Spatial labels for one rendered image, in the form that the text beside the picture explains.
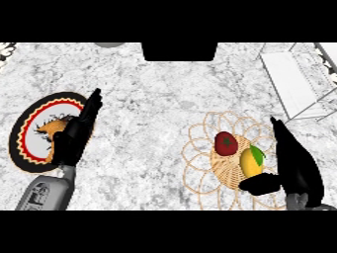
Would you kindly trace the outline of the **woven wicker flower placemat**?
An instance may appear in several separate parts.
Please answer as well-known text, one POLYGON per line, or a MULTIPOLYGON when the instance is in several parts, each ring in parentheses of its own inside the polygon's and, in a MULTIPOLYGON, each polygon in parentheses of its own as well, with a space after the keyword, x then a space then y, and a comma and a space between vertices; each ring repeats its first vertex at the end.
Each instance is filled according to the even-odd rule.
POLYGON ((182 185, 197 197, 201 210, 284 211, 283 190, 253 196, 240 189, 247 179, 241 154, 258 147, 265 154, 264 172, 277 174, 277 140, 269 124, 232 111, 207 112, 203 121, 188 127, 188 142, 182 147, 182 185), (228 131, 238 142, 237 153, 221 156, 215 151, 215 136, 228 131))

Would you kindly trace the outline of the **yellow lemon with green leaf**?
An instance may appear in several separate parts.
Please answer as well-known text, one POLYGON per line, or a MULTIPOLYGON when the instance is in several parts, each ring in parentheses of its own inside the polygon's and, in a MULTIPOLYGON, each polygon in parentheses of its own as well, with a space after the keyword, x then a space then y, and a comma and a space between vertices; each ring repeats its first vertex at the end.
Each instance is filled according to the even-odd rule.
POLYGON ((247 178, 259 175, 265 169, 267 155, 261 148, 252 145, 241 153, 240 166, 247 178))

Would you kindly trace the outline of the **black appliance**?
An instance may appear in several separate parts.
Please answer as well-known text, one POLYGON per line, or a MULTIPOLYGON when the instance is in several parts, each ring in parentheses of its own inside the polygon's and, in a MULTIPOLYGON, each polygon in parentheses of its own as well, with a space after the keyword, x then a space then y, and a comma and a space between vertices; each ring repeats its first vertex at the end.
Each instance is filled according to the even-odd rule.
POLYGON ((147 61, 212 61, 216 42, 144 42, 147 61))

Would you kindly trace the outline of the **round black red patterned plate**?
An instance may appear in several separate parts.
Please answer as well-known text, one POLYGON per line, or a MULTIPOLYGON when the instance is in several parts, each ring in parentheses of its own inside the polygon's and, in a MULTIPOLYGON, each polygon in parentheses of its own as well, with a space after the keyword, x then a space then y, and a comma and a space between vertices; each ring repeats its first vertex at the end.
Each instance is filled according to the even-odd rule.
POLYGON ((64 131, 68 121, 80 115, 88 98, 73 92, 48 95, 26 110, 9 136, 9 154, 17 167, 28 173, 58 168, 54 135, 64 131))

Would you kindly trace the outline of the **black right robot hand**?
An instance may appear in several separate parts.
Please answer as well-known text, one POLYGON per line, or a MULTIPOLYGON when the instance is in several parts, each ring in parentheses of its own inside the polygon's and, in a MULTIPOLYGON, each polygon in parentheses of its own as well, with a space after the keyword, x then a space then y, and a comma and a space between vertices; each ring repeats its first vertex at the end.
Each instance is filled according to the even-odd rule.
POLYGON ((284 190, 284 195, 306 194, 308 206, 321 205, 324 185, 311 153, 296 140, 281 120, 271 118, 277 139, 278 173, 262 173, 240 183, 240 189, 253 196, 284 190))

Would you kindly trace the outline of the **red tomato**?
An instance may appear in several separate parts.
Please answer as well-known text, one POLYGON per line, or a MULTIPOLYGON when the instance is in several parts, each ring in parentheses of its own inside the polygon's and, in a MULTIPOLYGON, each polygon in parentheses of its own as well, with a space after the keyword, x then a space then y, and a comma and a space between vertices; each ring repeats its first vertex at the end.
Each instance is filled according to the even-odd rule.
POLYGON ((238 141, 228 131, 221 131, 215 136, 215 151, 221 156, 234 155, 238 151, 238 141))

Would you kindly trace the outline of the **grey round object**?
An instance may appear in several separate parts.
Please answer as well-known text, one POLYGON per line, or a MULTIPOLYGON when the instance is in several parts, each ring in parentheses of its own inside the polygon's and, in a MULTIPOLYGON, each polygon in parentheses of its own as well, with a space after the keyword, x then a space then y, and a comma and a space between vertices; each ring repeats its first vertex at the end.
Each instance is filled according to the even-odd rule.
POLYGON ((95 44, 104 48, 113 48, 123 45, 125 43, 123 42, 96 42, 95 44))

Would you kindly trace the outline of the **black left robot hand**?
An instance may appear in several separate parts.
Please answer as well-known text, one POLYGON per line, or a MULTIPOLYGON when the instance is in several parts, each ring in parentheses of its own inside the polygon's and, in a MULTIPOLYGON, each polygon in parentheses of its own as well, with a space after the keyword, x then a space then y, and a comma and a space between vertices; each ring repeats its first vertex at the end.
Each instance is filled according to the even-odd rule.
POLYGON ((80 160, 102 107, 101 99, 101 89, 96 88, 86 100, 80 115, 68 121, 64 131, 58 131, 54 135, 54 165, 74 166, 80 160))

